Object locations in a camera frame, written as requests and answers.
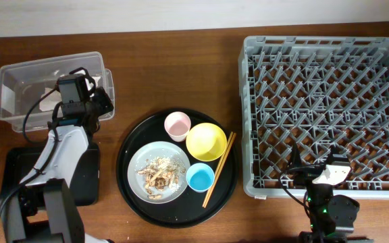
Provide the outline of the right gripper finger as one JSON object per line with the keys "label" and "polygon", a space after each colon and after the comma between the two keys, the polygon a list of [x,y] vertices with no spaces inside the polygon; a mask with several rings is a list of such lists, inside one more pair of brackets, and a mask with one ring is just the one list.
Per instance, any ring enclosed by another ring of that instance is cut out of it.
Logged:
{"label": "right gripper finger", "polygon": [[336,146],[333,146],[330,149],[329,164],[335,163],[349,163],[349,160],[346,155],[340,154],[340,151]]}
{"label": "right gripper finger", "polygon": [[296,143],[292,145],[292,151],[290,154],[290,159],[288,161],[288,168],[293,169],[297,167],[301,167],[302,162],[301,162],[301,154],[299,152],[299,148]]}

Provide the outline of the white napkin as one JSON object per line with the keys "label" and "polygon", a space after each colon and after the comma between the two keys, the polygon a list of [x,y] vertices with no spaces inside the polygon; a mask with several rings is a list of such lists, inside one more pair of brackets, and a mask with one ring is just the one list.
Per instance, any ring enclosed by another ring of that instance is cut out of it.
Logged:
{"label": "white napkin", "polygon": [[[95,81],[96,86],[98,86],[99,81],[102,80],[102,76],[92,76],[92,78]],[[88,90],[91,90],[93,88],[92,83],[90,83],[87,79],[85,79],[86,85],[88,87]],[[50,92],[52,88],[45,88],[44,94],[41,95],[41,98],[44,97],[45,94]],[[61,101],[61,94],[59,91],[52,92],[47,98],[45,98],[43,101],[39,103],[39,109],[40,111],[51,111],[54,109],[56,104]]]}

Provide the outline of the yellow bowl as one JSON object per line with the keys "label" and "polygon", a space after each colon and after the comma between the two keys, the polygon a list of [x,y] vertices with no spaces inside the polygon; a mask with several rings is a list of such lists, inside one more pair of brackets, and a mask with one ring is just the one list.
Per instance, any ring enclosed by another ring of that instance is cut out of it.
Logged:
{"label": "yellow bowl", "polygon": [[192,157],[208,162],[223,155],[227,141],[227,136],[218,125],[201,123],[191,128],[186,137],[186,147]]}

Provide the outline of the small blue cup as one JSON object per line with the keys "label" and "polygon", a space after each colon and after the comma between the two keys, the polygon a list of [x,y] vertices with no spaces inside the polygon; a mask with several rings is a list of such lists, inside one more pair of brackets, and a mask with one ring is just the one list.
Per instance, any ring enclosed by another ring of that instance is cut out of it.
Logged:
{"label": "small blue cup", "polygon": [[212,187],[214,180],[214,171],[205,163],[195,163],[186,172],[187,184],[195,192],[208,191]]}

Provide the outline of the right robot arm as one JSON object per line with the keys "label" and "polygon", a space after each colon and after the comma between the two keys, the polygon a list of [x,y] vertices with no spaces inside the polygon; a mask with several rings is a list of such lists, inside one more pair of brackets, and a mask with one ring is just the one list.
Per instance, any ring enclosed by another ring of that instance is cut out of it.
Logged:
{"label": "right robot arm", "polygon": [[347,156],[334,146],[325,161],[304,165],[297,145],[292,146],[287,165],[294,185],[306,190],[303,206],[311,223],[309,232],[299,234],[299,242],[346,242],[354,232],[359,203],[345,195],[334,194],[351,171]]}

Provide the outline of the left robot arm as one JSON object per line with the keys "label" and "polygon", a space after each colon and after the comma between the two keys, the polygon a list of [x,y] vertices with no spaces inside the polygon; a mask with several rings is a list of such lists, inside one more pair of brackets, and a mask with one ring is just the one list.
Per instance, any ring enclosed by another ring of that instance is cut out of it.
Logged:
{"label": "left robot arm", "polygon": [[6,242],[98,242],[87,234],[70,184],[99,116],[113,111],[101,87],[59,87],[62,100],[48,123],[47,143],[30,172],[0,202]]}

